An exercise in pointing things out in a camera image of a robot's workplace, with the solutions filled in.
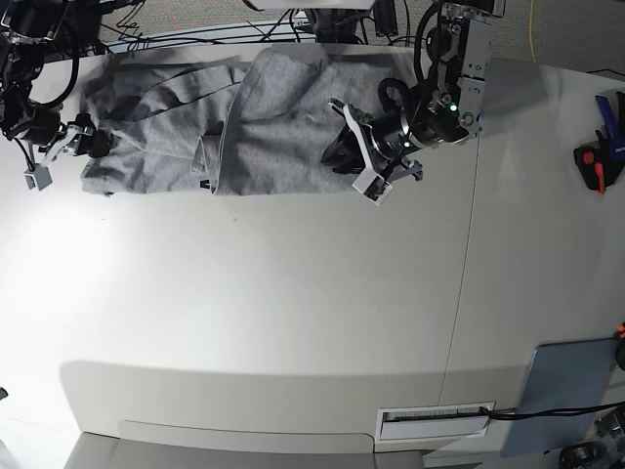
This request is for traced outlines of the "central robot base mount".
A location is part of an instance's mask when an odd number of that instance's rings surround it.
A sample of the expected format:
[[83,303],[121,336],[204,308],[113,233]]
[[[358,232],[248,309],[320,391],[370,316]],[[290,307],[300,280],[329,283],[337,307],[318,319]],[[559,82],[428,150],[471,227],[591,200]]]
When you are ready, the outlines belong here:
[[364,21],[370,17],[376,1],[366,1],[356,9],[304,9],[311,33],[317,43],[367,45],[368,36]]

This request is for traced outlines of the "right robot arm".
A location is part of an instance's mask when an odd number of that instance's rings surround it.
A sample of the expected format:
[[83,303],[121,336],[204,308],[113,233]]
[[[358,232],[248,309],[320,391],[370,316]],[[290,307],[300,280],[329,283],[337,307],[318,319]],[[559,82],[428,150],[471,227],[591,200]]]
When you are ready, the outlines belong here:
[[[43,165],[66,152],[93,159],[110,152],[111,138],[87,112],[63,123],[61,110],[73,92],[80,59],[88,49],[106,51],[99,40],[103,16],[114,1],[7,1],[1,13],[1,135],[21,148],[27,167],[38,164],[33,149],[45,155]],[[60,54],[70,60],[69,79],[58,96],[47,102],[30,97],[44,64]]]

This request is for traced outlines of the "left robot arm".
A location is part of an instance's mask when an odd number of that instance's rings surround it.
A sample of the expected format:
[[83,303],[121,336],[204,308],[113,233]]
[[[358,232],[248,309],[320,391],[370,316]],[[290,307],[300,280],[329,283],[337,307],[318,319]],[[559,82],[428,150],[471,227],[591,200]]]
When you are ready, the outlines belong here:
[[333,99],[346,124],[321,162],[335,173],[368,176],[365,192],[423,177],[413,153],[463,144],[479,135],[492,23],[503,1],[435,1],[420,19],[413,48],[414,86],[397,78],[378,85],[380,114]]

